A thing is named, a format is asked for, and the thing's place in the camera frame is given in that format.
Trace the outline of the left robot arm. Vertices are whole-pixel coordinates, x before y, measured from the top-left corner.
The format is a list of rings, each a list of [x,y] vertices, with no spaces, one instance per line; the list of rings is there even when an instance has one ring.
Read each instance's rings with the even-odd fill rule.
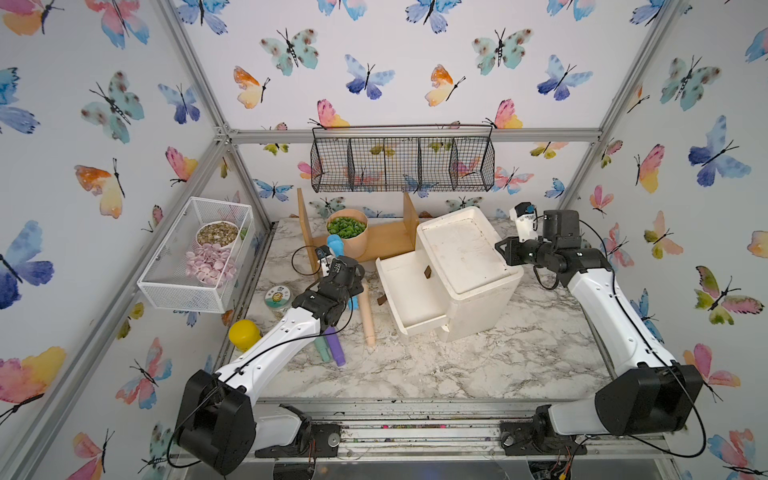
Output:
[[[332,257],[327,272],[298,295],[284,317],[249,350],[213,373],[187,381],[172,441],[216,473],[227,476],[251,453],[314,453],[309,416],[290,405],[261,405],[262,391],[307,345],[328,333],[362,293],[365,270]]]

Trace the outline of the green toy microphone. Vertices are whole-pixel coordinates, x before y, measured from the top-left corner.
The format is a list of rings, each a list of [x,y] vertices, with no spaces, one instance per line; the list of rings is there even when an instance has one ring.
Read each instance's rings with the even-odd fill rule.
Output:
[[[315,348],[316,348],[317,352],[319,353],[319,355],[321,357],[321,360],[324,363],[328,363],[328,362],[333,360],[333,356],[332,356],[330,347],[329,347],[325,337],[320,336],[318,338],[315,338],[314,339],[314,345],[315,345]]]

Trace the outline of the white plastic drawer unit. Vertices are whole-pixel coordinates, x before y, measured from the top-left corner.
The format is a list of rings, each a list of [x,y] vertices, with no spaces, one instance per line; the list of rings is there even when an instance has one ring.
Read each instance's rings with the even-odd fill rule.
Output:
[[[490,330],[500,321],[524,276],[495,245],[501,237],[477,207],[466,207],[417,227],[416,246],[446,297],[447,323],[437,330],[453,342]]]

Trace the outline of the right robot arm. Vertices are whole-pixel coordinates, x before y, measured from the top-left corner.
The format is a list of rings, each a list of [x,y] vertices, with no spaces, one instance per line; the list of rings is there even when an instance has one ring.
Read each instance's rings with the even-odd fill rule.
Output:
[[[522,202],[510,216],[516,233],[497,242],[497,252],[510,266],[530,265],[554,274],[557,284],[579,302],[615,372],[609,384],[588,398],[546,407],[550,429],[561,436],[682,430],[697,414],[702,376],[678,362],[651,333],[621,291],[606,254],[583,246],[578,213],[539,213]]]

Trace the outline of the beige toy microphone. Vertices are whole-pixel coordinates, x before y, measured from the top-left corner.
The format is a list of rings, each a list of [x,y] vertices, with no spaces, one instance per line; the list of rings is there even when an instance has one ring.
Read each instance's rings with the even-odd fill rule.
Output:
[[[357,296],[365,344],[369,349],[376,347],[376,335],[373,313],[370,301],[370,288],[366,281],[362,282],[363,291]]]

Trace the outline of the white drawer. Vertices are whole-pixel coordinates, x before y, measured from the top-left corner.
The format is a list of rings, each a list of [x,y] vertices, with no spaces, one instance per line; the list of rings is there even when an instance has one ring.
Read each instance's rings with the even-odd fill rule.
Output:
[[[446,288],[422,250],[377,259],[376,270],[402,339],[448,323]]]

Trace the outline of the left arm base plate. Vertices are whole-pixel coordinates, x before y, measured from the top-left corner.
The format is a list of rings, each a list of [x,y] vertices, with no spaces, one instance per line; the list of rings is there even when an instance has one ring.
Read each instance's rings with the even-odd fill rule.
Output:
[[[272,446],[254,451],[255,458],[336,458],[341,444],[341,426],[334,423],[305,422],[296,439],[287,446]]]

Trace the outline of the blue toy microphone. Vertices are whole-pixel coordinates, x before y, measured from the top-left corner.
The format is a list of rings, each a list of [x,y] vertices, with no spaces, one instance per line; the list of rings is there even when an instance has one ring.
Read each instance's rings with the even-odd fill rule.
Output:
[[[336,234],[330,235],[326,241],[326,244],[335,256],[340,257],[345,255],[344,242],[339,235],[336,235]],[[348,301],[348,307],[352,311],[359,309],[358,300],[356,297],[353,297]]]

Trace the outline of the purple toy microphone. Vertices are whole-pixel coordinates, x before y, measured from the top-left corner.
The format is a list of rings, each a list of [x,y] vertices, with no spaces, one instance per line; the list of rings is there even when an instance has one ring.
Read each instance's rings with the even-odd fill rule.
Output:
[[[346,356],[344,354],[341,342],[338,338],[337,330],[335,327],[328,327],[324,332],[324,338],[328,344],[331,356],[337,366],[342,367],[346,365]]]

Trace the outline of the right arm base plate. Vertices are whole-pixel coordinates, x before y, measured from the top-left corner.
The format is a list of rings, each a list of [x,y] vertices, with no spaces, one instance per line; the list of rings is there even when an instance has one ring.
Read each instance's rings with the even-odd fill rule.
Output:
[[[586,455],[585,445],[575,436],[557,434],[547,414],[500,423],[499,443],[506,456]]]

